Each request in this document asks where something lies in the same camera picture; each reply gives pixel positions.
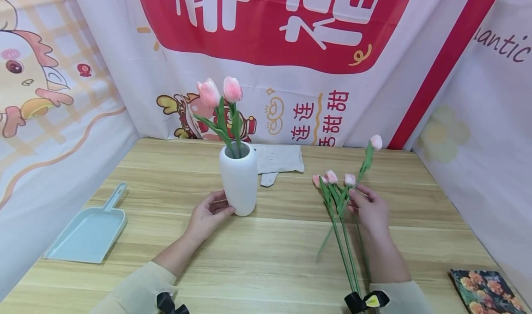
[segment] pink tulip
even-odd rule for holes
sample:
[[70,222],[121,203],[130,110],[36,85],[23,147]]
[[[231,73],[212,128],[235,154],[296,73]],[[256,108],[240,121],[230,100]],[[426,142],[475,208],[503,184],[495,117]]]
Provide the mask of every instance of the pink tulip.
[[318,188],[320,188],[320,178],[321,178],[321,181],[323,181],[323,184],[327,184],[327,179],[323,178],[321,175],[312,176],[312,182],[314,182],[314,185]]
[[357,179],[353,174],[346,173],[344,177],[345,186],[354,186],[357,183]]
[[380,135],[374,135],[371,139],[371,145],[375,151],[382,149],[382,138]]
[[234,77],[225,77],[224,97],[230,103],[236,103],[242,99],[242,87]]
[[337,184],[338,183],[338,177],[336,176],[336,174],[329,170],[327,172],[325,172],[325,177],[327,178],[327,180],[329,180],[329,182],[331,184]]
[[221,96],[213,80],[208,78],[206,82],[198,82],[197,88],[200,100],[206,107],[213,109],[220,104]]

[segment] person's right hand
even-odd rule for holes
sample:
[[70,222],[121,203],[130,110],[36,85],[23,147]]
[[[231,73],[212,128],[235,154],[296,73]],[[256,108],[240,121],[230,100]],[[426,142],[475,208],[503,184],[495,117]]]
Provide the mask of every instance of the person's right hand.
[[358,216],[361,226],[370,234],[386,236],[389,234],[388,202],[364,185],[358,184],[357,189],[364,195],[351,189],[347,209]]
[[224,191],[213,192],[192,211],[185,236],[202,243],[234,212]]

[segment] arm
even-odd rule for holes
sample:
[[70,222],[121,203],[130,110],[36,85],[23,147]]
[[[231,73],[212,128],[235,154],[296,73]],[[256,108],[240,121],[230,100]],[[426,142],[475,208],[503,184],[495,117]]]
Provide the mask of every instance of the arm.
[[194,208],[185,234],[152,261],[178,278],[203,241],[234,212],[235,209],[227,203],[224,191],[211,193]]
[[390,303],[382,310],[386,314],[430,314],[432,309],[423,291],[413,282],[405,259],[389,233],[388,203],[364,185],[362,193],[351,189],[350,212],[360,219],[360,233],[368,255],[371,290],[382,290]]
[[158,314],[157,295],[162,292],[175,295],[175,280],[194,252],[234,211],[224,191],[211,193],[194,208],[183,236],[123,280],[91,314]]

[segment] person's left hand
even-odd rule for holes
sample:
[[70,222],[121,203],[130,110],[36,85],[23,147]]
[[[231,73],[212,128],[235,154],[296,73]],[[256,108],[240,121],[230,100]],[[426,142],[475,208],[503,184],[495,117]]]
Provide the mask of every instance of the person's left hand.
[[234,212],[234,207],[227,202],[225,191],[213,192],[192,211],[185,235],[202,243]]

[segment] cartoon eye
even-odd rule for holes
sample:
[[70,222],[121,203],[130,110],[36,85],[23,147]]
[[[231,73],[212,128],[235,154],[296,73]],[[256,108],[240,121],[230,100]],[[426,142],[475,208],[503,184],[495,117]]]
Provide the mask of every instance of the cartoon eye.
[[14,74],[20,74],[24,71],[24,66],[17,60],[9,60],[6,62],[6,68]]

